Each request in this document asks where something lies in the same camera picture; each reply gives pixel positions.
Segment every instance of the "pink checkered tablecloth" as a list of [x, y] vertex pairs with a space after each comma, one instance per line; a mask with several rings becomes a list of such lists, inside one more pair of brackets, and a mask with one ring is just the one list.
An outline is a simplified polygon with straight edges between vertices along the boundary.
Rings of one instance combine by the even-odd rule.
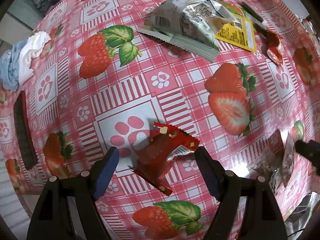
[[[43, 59], [32, 61], [34, 76], [19, 91], [8, 92], [0, 106], [0, 142], [6, 159], [15, 158], [21, 167], [20, 194], [39, 192], [50, 177], [43, 146], [51, 132], [62, 130], [74, 147], [65, 162], [72, 174], [90, 169], [109, 147], [121, 150], [119, 165], [105, 195], [97, 202], [99, 213], [114, 232], [114, 239], [146, 239], [146, 228], [132, 219], [137, 210], [153, 203], [184, 200], [201, 210], [199, 232], [175, 239], [201, 239], [219, 203], [210, 196], [192, 156], [177, 161], [166, 175], [173, 193], [167, 197], [134, 174], [128, 167], [134, 151], [149, 135], [154, 121], [180, 127], [206, 147], [212, 158], [235, 172], [257, 158], [267, 145], [282, 143], [279, 129], [286, 135], [294, 122], [304, 125], [304, 140], [320, 141], [319, 58], [308, 34], [281, 0], [245, 0], [283, 38], [284, 63], [276, 67], [266, 56], [266, 41], [256, 33], [257, 52], [252, 53], [219, 41], [220, 54], [213, 63], [160, 40], [138, 33], [144, 18], [165, 0], [64, 0], [37, 26], [50, 33], [62, 25], [59, 35]], [[130, 46], [139, 56], [117, 55], [105, 72], [83, 79], [79, 69], [84, 61], [77, 51], [98, 31], [114, 25], [133, 30]], [[313, 56], [315, 76], [306, 86], [292, 56], [296, 48], [306, 47]], [[257, 78], [256, 90], [249, 94], [256, 108], [256, 119], [245, 137], [228, 134], [208, 104], [204, 82], [224, 62], [249, 65]], [[27, 95], [27, 115], [38, 164], [27, 171], [16, 139], [13, 104], [21, 90]], [[284, 217], [310, 190], [320, 193], [318, 177], [308, 174], [309, 161], [295, 155], [294, 172], [286, 188], [276, 196]], [[240, 228], [244, 203], [240, 202], [231, 239]]]

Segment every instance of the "blue cloth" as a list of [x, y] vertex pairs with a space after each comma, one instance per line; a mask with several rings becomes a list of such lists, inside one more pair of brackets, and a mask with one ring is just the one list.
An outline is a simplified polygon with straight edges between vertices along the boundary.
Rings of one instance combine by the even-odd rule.
[[19, 86], [19, 55], [27, 40], [19, 41], [0, 58], [0, 79], [6, 90], [16, 91]]

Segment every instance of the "yellow package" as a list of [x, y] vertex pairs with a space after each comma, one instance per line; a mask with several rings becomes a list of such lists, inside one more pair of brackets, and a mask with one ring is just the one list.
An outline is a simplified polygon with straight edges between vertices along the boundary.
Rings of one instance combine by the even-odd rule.
[[215, 38], [252, 52], [256, 52], [256, 41], [252, 22], [240, 15], [233, 14], [236, 22], [225, 24]]

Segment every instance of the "red candy wrapper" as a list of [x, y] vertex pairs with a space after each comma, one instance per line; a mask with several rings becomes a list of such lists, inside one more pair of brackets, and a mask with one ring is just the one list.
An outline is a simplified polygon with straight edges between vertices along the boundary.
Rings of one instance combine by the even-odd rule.
[[151, 132], [151, 143], [137, 152], [134, 173], [170, 196], [172, 189], [165, 175], [178, 156], [193, 153], [199, 143], [198, 139], [173, 125], [155, 122]]
[[267, 54], [268, 57], [277, 65], [283, 63], [282, 38], [277, 33], [267, 28]]

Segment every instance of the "black cable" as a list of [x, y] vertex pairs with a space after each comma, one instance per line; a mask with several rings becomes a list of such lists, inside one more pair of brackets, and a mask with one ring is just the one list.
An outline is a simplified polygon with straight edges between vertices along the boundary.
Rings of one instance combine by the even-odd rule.
[[300, 232], [300, 231], [303, 231], [304, 230], [304, 228], [303, 229], [300, 229], [300, 230], [298, 230], [298, 231], [295, 231], [294, 233], [292, 233], [291, 235], [288, 235], [287, 237], [289, 238], [290, 236], [293, 236], [294, 234], [296, 234], [296, 233], [298, 233], [298, 232]]

